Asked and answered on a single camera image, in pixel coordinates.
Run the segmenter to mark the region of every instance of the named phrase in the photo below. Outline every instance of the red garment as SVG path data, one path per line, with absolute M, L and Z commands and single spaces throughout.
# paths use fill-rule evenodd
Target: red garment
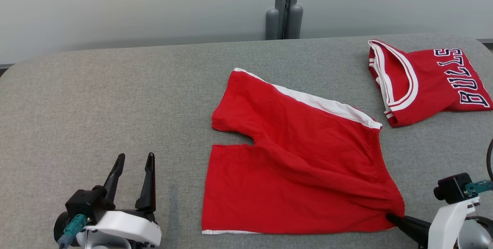
M 358 109 L 236 68 L 212 121 L 254 145 L 213 145 L 203 234 L 371 232 L 393 227 L 387 212 L 404 215 L 382 125 Z
M 391 126 L 408 126 L 440 111 L 491 110 L 493 103 L 461 49 L 405 53 L 370 40 L 370 73 Z

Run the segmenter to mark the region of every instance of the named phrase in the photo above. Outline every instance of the gray table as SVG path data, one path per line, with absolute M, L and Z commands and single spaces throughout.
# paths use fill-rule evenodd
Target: gray table
M 475 40 L 442 34 L 86 50 L 14 65 L 0 77 L 3 246 L 56 248 L 52 228 L 65 201 L 77 189 L 104 183 L 121 152 L 127 159 L 115 203 L 133 207 L 147 153 L 154 152 L 163 248 L 414 249 L 397 229 L 316 236 L 201 234 L 211 145 L 251 142 L 211 129 L 211 114 L 235 67 L 347 103 L 384 124 L 384 160 L 407 215 L 433 219 L 444 205 L 433 196 L 442 177 L 468 172 L 475 180 L 487 178 L 492 113 L 439 113 L 391 128 L 367 68 L 366 42 L 372 38 L 407 52 L 460 47 L 493 91 L 493 54 Z M 482 196 L 479 215 L 493 217 L 492 194 Z

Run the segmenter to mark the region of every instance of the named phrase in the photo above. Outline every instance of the black cable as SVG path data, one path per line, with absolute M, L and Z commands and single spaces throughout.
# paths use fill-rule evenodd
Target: black cable
M 493 140 L 491 140 L 488 151 L 486 151 L 486 169 L 488 170 L 490 180 L 493 181 L 493 172 L 491 171 L 491 151 L 493 151 Z

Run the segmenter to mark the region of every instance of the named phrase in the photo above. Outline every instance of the white wall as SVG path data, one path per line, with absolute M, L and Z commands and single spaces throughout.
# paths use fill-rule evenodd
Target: white wall
M 492 0 L 298 0 L 300 38 L 445 32 L 493 38 Z
M 73 49 L 263 40 L 275 0 L 0 0 L 0 64 Z

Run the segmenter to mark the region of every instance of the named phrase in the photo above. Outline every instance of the gray cylindrical hinge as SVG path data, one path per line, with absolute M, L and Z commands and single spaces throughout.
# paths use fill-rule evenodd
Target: gray cylindrical hinge
M 299 39 L 301 31 L 301 18 L 303 17 L 303 7 L 293 5 L 289 9 L 289 21 L 287 24 L 287 39 Z
M 279 30 L 279 11 L 270 9 L 265 14 L 265 39 L 277 40 Z

